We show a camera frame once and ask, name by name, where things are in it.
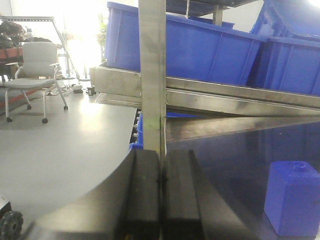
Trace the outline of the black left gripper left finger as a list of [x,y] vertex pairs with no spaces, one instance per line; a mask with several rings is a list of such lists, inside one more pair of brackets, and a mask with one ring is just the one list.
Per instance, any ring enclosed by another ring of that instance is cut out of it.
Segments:
[[102,183],[47,215],[25,240],[157,240],[160,165],[155,151],[132,149]]

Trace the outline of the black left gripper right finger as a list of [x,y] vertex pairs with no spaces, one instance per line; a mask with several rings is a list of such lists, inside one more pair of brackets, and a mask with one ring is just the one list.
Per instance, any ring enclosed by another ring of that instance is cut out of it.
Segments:
[[163,165],[165,240],[251,240],[253,234],[210,183],[192,150],[171,150]]

